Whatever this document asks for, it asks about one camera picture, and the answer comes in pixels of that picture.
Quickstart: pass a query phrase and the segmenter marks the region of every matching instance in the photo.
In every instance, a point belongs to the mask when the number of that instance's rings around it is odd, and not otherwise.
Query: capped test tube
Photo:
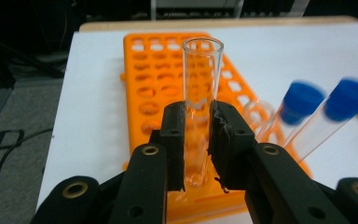
[[[343,78],[307,122],[284,146],[297,162],[358,114],[358,80]]]
[[[206,181],[210,104],[216,99],[223,43],[210,37],[184,41],[184,97],[186,103],[185,181],[200,187]]]
[[[324,94],[316,86],[306,81],[293,82],[277,112],[263,124],[256,140],[285,146],[292,133],[302,126],[323,100]]]

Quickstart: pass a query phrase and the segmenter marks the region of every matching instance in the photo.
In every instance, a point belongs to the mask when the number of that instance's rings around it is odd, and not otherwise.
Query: white table
[[[185,31],[204,31],[220,39],[256,94],[275,107],[295,79],[314,82],[329,93],[343,77],[358,77],[358,23]],[[119,174],[129,159],[125,84],[119,75],[124,72],[122,39],[132,32],[75,34],[38,205],[65,178],[88,175],[103,183]],[[358,176],[358,118],[306,162],[314,179],[330,188],[342,177]],[[238,214],[205,223],[244,220],[251,222],[248,214]]]

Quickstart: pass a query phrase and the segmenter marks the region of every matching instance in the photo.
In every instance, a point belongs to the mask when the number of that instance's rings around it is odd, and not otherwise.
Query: blue cap
[[[358,80],[343,78],[330,93],[325,115],[334,121],[351,119],[358,114]]]
[[[311,115],[324,100],[324,94],[307,82],[293,82],[283,97],[281,118],[290,125],[297,125]]]

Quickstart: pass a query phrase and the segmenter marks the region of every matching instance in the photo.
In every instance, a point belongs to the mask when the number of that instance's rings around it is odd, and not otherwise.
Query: gray floor
[[[54,125],[61,79],[18,78],[13,90],[0,90],[0,147]],[[29,223],[36,207],[51,133],[16,147],[0,173],[0,223]],[[0,160],[7,151],[0,148]]]

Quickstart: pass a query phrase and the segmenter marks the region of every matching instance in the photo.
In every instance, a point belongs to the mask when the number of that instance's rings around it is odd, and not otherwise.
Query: empty test tube
[[[257,99],[249,101],[243,107],[242,117],[255,135],[258,135],[261,128],[269,122],[274,114],[275,109],[270,103]]]
[[[357,114],[358,80],[343,78],[284,147],[300,162]]]
[[[305,81],[293,82],[277,112],[265,122],[256,135],[258,142],[270,142],[283,147],[306,118],[323,101],[324,94]]]
[[[222,42],[210,37],[190,38],[183,43],[185,181],[192,187],[207,181],[210,104],[216,99],[223,47]]]

